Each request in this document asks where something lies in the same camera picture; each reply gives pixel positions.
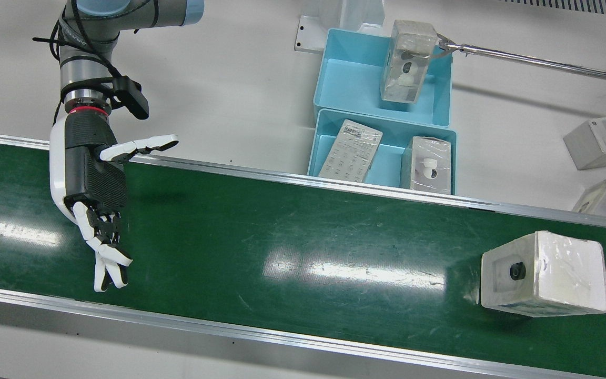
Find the conveyor belt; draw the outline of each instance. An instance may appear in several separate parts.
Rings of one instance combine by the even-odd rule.
[[[48,153],[0,145],[0,288],[606,377],[606,314],[530,319],[478,302],[483,252],[606,228],[130,164],[130,285],[48,192]]]

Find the light blue plastic tray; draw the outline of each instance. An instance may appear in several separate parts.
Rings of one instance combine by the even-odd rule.
[[[322,170],[324,161],[331,151],[331,146],[334,144],[336,136],[346,119],[382,132],[380,146],[378,146],[378,151],[373,158],[373,164],[364,183],[399,187],[399,182],[401,182],[401,156],[411,138],[414,136],[435,137],[450,142],[450,153],[452,154],[450,159],[450,177],[452,181],[450,192],[455,194],[457,133],[442,127],[400,122],[383,117],[359,115],[332,109],[322,109],[317,115],[315,141],[312,144],[312,153],[310,153],[308,175],[319,175],[319,171]]]
[[[315,113],[329,108],[448,127],[452,55],[431,60],[417,103],[393,103],[380,98],[389,43],[389,37],[330,29],[315,89]]]

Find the black cable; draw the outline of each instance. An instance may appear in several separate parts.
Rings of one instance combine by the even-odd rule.
[[[48,39],[48,38],[41,38],[41,37],[34,37],[34,38],[32,38],[32,41],[35,41],[35,42],[48,42],[48,43],[51,43],[51,44],[55,44],[57,46],[69,46],[69,47],[75,48],[76,50],[83,51],[84,53],[92,54],[92,51],[88,50],[87,48],[84,48],[84,47],[82,47],[80,45],[77,45],[75,43],[71,43],[69,41],[51,40],[51,39]]]
[[[53,31],[50,33],[51,40],[55,39],[55,35],[60,29],[60,22],[55,22],[55,26],[53,26]],[[50,48],[50,53],[53,55],[56,61],[60,62],[60,55],[53,49],[53,43],[48,43],[48,48]]]
[[[109,70],[109,74],[111,74],[111,76],[121,77],[122,75],[120,74],[120,72],[118,72],[118,70],[111,64],[111,62],[109,62],[107,58],[104,57],[104,55],[97,51],[95,46],[93,46],[92,42],[90,41],[90,38],[88,38],[86,29],[84,29],[84,23],[81,21],[81,15],[79,15],[79,6],[77,5],[77,0],[72,0],[72,12],[74,12],[74,16],[76,17],[76,26],[78,26],[79,32],[81,33],[81,36],[84,38],[84,40],[86,40],[86,44],[88,45],[88,47],[91,48],[92,54],[97,55],[97,57],[103,61],[104,65],[106,65],[106,68]]]
[[[60,114],[60,106],[62,105],[62,98],[57,102],[57,107],[55,108],[55,115],[53,115],[53,125],[57,122],[57,115]]]

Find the robotic hand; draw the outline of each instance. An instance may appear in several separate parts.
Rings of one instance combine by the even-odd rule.
[[[118,247],[127,203],[123,163],[178,143],[175,135],[117,143],[111,111],[125,106],[145,119],[149,107],[142,87],[111,64],[111,52],[120,31],[192,24],[203,11],[204,0],[68,0],[51,38],[34,39],[48,42],[60,62],[60,103],[68,113],[50,133],[50,192],[95,252],[95,291],[127,285],[132,263]]]

